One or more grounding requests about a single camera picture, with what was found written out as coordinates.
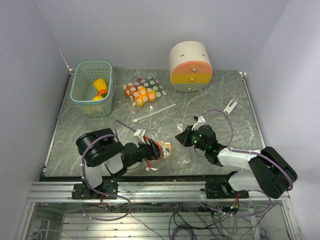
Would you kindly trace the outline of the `polka dot zip bag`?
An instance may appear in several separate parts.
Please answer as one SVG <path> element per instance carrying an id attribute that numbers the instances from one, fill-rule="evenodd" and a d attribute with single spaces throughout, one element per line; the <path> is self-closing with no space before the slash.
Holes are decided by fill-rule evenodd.
<path id="1" fill-rule="evenodd" d="M 122 86 L 125 97 L 129 100 L 132 122 L 146 118 L 175 107 L 172 98 L 155 75 L 139 77 L 134 82 Z"/>

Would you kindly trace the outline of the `yellow fake lemon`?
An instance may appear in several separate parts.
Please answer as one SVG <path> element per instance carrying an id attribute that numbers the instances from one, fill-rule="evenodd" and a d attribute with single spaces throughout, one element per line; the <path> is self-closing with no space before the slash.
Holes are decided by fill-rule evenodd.
<path id="1" fill-rule="evenodd" d="M 101 101 L 101 100 L 103 100 L 103 99 L 104 99 L 103 96 L 97 95 L 97 96 L 95 96 L 92 100 L 93 100 L 93 101 Z"/>

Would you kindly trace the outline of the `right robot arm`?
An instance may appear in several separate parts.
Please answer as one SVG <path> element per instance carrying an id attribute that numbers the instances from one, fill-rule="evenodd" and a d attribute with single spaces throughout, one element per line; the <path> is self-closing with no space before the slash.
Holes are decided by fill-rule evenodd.
<path id="1" fill-rule="evenodd" d="M 198 128 L 189 125 L 175 139 L 184 147 L 201 150 L 212 165 L 245 170 L 230 173 L 221 184 L 220 192 L 226 198 L 240 191 L 261 191 L 270 198 L 278 199 L 290 191 L 298 179 L 296 171 L 273 147 L 267 146 L 262 150 L 228 148 L 218 143 L 216 133 L 209 125 Z"/>

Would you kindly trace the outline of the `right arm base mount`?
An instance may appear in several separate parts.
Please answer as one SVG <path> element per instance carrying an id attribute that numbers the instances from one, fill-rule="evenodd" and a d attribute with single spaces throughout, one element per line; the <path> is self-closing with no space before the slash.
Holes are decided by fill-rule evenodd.
<path id="1" fill-rule="evenodd" d="M 200 191 L 206 194 L 207 199 L 248 199 L 250 195 L 247 190 L 235 191 L 228 183 L 236 173 L 237 171 L 232 171 L 226 175 L 213 175 L 213 179 L 207 181 Z"/>

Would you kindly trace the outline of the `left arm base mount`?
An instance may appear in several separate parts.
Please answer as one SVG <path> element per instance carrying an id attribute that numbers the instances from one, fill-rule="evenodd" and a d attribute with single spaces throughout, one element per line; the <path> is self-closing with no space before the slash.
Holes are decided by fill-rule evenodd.
<path id="1" fill-rule="evenodd" d="M 71 198 L 73 200 L 98 200 L 101 198 L 115 200 L 118 193 L 118 184 L 113 181 L 103 181 L 94 190 L 86 182 L 76 183 L 73 186 Z"/>

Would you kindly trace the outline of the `peach coloured fake fruit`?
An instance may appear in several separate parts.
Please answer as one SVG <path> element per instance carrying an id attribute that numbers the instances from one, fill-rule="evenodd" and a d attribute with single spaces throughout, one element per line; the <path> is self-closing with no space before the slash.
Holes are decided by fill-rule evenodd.
<path id="1" fill-rule="evenodd" d="M 163 158 L 164 159 L 170 158 L 173 153 L 172 145 L 169 142 L 163 142 L 163 146 L 164 146 Z"/>

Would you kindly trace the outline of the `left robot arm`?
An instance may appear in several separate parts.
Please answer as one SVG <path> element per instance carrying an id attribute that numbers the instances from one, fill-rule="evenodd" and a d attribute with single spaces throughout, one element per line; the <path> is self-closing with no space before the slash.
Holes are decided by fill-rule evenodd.
<path id="1" fill-rule="evenodd" d="M 122 144 L 111 128 L 105 128 L 85 133 L 76 140 L 86 184 L 84 192 L 89 198 L 96 199 L 102 193 L 102 166 L 112 177 L 120 177 L 137 163 L 159 160 L 165 155 L 163 143 L 147 136 L 144 128 L 134 130 L 133 137 L 137 144 Z"/>

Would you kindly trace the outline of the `clear red-zip bag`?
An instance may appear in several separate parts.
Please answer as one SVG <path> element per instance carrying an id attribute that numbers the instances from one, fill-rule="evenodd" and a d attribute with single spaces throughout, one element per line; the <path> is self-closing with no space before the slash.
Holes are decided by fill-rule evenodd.
<path id="1" fill-rule="evenodd" d="M 173 145 L 167 140 L 160 140 L 155 133 L 149 133 L 145 130 L 143 140 L 154 151 L 151 157 L 143 159 L 146 163 L 145 171 L 147 173 L 156 171 L 158 169 L 156 165 L 159 162 L 170 159 L 174 155 Z"/>

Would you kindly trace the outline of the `yellow fake bell pepper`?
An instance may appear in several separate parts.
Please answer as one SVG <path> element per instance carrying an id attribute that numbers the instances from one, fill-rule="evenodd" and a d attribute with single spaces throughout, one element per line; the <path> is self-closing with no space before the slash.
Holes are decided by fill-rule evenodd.
<path id="1" fill-rule="evenodd" d="M 93 85 L 98 92 L 101 90 L 108 90 L 107 82 L 103 78 L 98 78 Z"/>

